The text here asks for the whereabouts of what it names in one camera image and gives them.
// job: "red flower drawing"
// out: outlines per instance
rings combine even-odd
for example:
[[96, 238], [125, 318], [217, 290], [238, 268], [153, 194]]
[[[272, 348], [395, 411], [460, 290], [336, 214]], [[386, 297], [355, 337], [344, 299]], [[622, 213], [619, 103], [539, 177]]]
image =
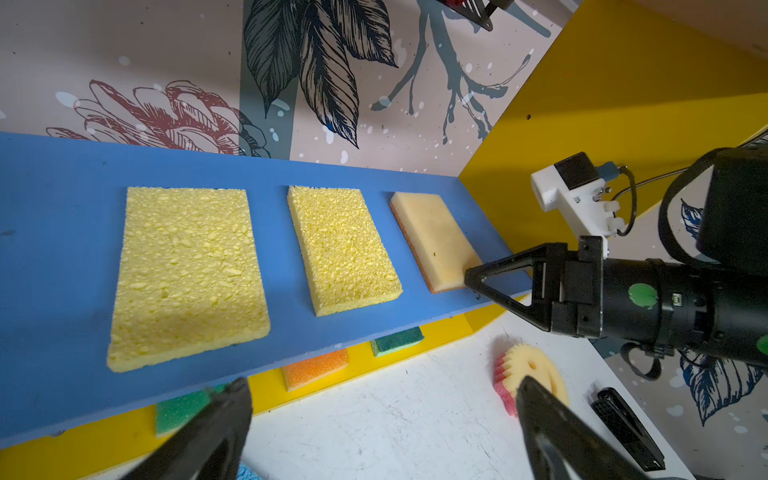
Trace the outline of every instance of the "red flower drawing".
[[50, 127], [52, 137], [109, 141], [217, 154], [269, 157], [264, 133], [219, 95], [178, 80], [159, 88], [134, 88], [127, 98], [103, 81], [91, 80], [93, 100], [78, 100], [74, 110], [85, 119], [92, 138], [67, 128]]

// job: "orange sponge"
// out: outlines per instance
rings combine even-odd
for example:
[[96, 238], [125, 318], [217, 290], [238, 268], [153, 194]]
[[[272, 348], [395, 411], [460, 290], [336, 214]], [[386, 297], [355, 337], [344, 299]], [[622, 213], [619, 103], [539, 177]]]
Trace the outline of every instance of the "orange sponge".
[[309, 385], [331, 373], [338, 372], [349, 365], [346, 349], [302, 360], [283, 367], [283, 378], [289, 392]]

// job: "cream sponge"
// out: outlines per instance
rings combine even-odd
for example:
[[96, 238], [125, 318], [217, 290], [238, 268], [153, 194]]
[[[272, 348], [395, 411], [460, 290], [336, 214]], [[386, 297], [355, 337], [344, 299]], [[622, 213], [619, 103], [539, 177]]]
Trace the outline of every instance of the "cream sponge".
[[245, 190], [128, 188], [109, 368], [126, 372], [269, 331]]
[[400, 296], [400, 279], [360, 190], [290, 187], [288, 206], [317, 316]]
[[429, 291], [464, 287], [467, 269], [482, 265], [439, 195], [397, 192], [389, 202]]

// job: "floral wallpaper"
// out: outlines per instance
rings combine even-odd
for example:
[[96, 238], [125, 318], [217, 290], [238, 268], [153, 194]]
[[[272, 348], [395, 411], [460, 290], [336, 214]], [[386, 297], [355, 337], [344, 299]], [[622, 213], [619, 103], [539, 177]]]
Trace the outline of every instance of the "floral wallpaper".
[[[746, 144], [768, 144], [768, 128]], [[693, 257], [711, 178], [711, 169], [686, 186], [670, 204], [670, 225]], [[611, 239], [611, 257], [661, 258], [674, 262], [658, 236], [658, 206], [638, 217], [633, 233]], [[635, 376], [620, 355], [624, 342], [593, 341], [632, 396], [696, 475], [708, 478], [766, 478], [768, 475], [768, 381], [764, 369], [684, 349], [662, 360], [662, 376], [648, 382]], [[648, 371], [642, 353], [632, 361]]]
[[571, 13], [515, 2], [486, 31], [436, 0], [4, 2], [0, 130], [458, 175]]

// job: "sponge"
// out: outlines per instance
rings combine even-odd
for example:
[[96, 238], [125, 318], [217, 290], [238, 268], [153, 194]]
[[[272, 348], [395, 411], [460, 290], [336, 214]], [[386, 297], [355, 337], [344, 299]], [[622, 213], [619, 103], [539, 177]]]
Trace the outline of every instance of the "sponge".
[[383, 336], [380, 339], [371, 340], [371, 348], [374, 356], [384, 356], [390, 353], [407, 349], [424, 340], [422, 329], [417, 326], [392, 335]]
[[570, 404], [563, 377], [552, 360], [538, 347], [515, 345], [499, 357], [494, 367], [493, 389], [502, 398], [504, 408], [511, 416], [518, 416], [515, 398], [526, 376], [532, 376], [565, 406]]
[[429, 291], [464, 287], [467, 269], [482, 265], [439, 195], [397, 192], [389, 202]]
[[302, 360], [283, 367], [283, 378], [289, 392], [309, 385], [324, 376], [336, 373], [349, 365], [346, 349]]
[[245, 190], [128, 188], [109, 368], [126, 372], [269, 331]]
[[[216, 393], [222, 393], [225, 386], [219, 385], [212, 390]], [[161, 437], [180, 429], [209, 403], [208, 391], [190, 393], [158, 403], [154, 411], [154, 434]]]
[[317, 316], [400, 296], [400, 279], [360, 190], [291, 187], [288, 206]]

